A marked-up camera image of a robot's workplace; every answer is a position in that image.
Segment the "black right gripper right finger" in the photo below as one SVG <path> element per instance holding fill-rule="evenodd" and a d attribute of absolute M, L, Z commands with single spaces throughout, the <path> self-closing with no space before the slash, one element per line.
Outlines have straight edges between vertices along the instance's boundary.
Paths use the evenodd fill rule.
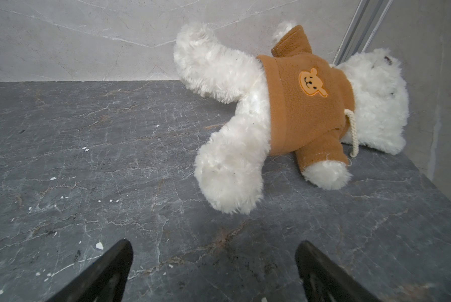
<path fill-rule="evenodd" d="M 308 301 L 380 301 L 310 241 L 300 243 L 295 261 Z"/>

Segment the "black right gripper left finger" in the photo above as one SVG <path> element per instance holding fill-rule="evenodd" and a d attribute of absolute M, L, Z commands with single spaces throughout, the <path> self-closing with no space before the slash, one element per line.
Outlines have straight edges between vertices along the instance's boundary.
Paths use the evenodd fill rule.
<path fill-rule="evenodd" d="M 133 262 L 132 244 L 119 240 L 48 302 L 121 302 Z"/>

